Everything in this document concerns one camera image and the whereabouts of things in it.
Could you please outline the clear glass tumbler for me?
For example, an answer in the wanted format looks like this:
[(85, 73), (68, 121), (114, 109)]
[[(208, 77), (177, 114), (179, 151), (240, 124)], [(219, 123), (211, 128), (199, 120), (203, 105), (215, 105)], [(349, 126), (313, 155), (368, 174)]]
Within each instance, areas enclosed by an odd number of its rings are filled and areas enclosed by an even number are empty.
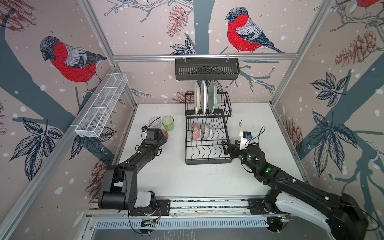
[(149, 120), (148, 127), (150, 129), (161, 129), (162, 128), (162, 117), (153, 117)]

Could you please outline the pink floral bowl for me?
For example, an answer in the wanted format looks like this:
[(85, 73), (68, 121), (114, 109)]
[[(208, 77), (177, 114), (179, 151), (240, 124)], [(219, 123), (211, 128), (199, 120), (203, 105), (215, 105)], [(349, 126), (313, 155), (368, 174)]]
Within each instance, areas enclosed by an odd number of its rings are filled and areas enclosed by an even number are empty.
[(197, 124), (192, 124), (192, 141), (196, 141), (201, 134), (201, 129)]

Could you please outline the cream plate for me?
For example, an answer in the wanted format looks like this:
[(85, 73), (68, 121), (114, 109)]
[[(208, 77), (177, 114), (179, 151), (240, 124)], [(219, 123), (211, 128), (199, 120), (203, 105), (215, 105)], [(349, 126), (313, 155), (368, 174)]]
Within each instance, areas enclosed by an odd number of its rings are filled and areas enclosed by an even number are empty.
[(194, 106), (195, 114), (197, 115), (201, 107), (201, 89), (197, 82), (195, 82)]

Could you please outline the blue zigzag patterned bowl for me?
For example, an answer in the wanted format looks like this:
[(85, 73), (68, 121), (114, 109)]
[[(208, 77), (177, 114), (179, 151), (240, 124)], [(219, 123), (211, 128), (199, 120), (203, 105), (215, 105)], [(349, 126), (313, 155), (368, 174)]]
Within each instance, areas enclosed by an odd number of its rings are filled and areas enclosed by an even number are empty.
[(162, 132), (163, 132), (163, 135), (165, 136), (166, 140), (168, 140), (169, 133), (166, 130), (164, 130), (164, 129), (162, 129)]

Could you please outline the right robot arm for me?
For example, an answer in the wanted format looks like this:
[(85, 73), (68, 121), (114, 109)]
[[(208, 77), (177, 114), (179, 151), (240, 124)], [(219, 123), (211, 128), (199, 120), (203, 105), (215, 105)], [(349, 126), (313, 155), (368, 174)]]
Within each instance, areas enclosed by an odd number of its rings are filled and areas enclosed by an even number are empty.
[(268, 213), (293, 214), (332, 235), (335, 240), (363, 240), (369, 221), (357, 201), (348, 194), (336, 195), (300, 181), (268, 163), (257, 143), (245, 149), (240, 141), (222, 141), (225, 155), (238, 158), (246, 172), (270, 190), (263, 199)]

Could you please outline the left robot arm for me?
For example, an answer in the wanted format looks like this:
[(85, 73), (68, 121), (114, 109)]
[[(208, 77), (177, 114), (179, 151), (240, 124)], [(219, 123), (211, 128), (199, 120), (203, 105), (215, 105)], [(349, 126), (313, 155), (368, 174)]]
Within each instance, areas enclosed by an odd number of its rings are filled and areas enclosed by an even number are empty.
[(156, 196), (152, 191), (138, 191), (138, 173), (156, 156), (167, 142), (163, 131), (149, 128), (147, 136), (136, 152), (126, 161), (108, 166), (99, 192), (98, 206), (107, 210), (140, 210), (151, 214), (156, 211)]

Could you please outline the green glass tumbler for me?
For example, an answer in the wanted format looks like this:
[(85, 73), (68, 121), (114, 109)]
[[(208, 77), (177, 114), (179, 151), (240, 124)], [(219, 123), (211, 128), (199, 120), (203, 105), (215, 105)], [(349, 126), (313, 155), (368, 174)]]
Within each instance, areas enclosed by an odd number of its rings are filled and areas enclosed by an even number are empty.
[(174, 118), (172, 116), (163, 117), (162, 125), (166, 131), (172, 131), (174, 129)]

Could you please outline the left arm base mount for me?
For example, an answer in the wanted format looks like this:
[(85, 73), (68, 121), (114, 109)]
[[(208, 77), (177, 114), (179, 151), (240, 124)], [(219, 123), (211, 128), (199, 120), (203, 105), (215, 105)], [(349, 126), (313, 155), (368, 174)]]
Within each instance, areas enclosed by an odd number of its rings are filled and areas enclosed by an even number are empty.
[(152, 217), (152, 216), (168, 216), (170, 214), (170, 200), (151, 201), (147, 207), (137, 207), (130, 211), (130, 217)]

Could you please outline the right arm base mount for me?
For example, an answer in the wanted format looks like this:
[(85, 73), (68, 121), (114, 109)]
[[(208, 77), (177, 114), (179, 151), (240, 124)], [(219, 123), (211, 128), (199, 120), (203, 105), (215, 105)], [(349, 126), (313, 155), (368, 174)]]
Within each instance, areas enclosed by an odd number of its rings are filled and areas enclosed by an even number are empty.
[(282, 212), (278, 209), (275, 202), (260, 198), (248, 199), (247, 209), (250, 210), (251, 215), (289, 215), (288, 213)]

